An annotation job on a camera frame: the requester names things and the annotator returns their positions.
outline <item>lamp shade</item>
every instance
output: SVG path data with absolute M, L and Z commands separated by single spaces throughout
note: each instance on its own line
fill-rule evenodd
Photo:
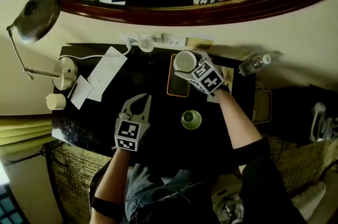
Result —
M 22 42 L 31 44 L 53 28 L 60 11 L 60 0 L 29 0 L 13 25 Z

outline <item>wooden mirror frame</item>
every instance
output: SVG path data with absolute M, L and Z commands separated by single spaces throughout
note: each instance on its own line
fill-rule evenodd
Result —
M 289 13 L 321 0 L 231 0 L 209 5 L 144 8 L 85 0 L 61 0 L 61 10 L 105 21 L 155 26 L 204 26 L 258 20 Z

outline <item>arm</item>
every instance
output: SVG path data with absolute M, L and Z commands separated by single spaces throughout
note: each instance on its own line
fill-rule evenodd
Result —
M 116 153 L 95 192 L 95 197 L 123 205 L 129 158 L 130 151 L 123 149 L 116 150 Z M 104 216 L 103 214 L 97 212 L 94 208 L 91 209 L 90 223 L 118 224 L 115 219 Z
M 253 123 L 230 93 L 224 90 L 216 90 L 215 95 L 226 121 L 232 148 L 238 149 L 262 139 Z M 244 167 L 245 165 L 239 166 L 240 172 L 243 171 Z
M 291 203 L 283 180 L 270 159 L 267 141 L 261 141 L 262 136 L 230 93 L 217 90 L 215 95 L 226 121 L 232 147 L 240 153 L 252 154 L 247 165 L 239 166 L 242 173 L 240 197 L 245 208 L 244 223 L 262 220 L 263 217 L 264 223 L 291 221 L 305 224 L 305 220 Z

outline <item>curtain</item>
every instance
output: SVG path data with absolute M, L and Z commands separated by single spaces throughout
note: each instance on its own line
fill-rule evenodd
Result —
M 49 119 L 0 119 L 0 156 L 54 140 Z

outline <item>green cup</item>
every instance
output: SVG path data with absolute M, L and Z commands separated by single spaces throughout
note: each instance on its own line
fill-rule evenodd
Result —
M 196 110 L 187 110 L 182 114 L 181 122 L 184 128 L 194 130 L 201 125 L 202 117 Z

